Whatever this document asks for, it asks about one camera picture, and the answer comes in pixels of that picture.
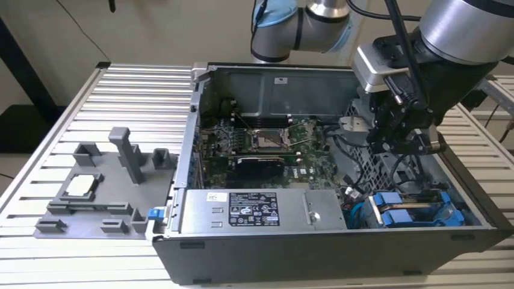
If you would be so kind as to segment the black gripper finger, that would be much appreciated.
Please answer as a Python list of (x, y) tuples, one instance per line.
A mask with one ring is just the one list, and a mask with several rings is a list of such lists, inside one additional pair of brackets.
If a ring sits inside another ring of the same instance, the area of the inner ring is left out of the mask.
[(392, 152), (408, 154), (404, 118), (408, 108), (402, 100), (392, 91), (382, 91), (370, 95), (370, 111), (374, 113), (373, 129), (368, 135), (368, 143), (376, 154)]
[(432, 155), (444, 151), (445, 138), (437, 128), (417, 128), (401, 147), (401, 153), (409, 155)]

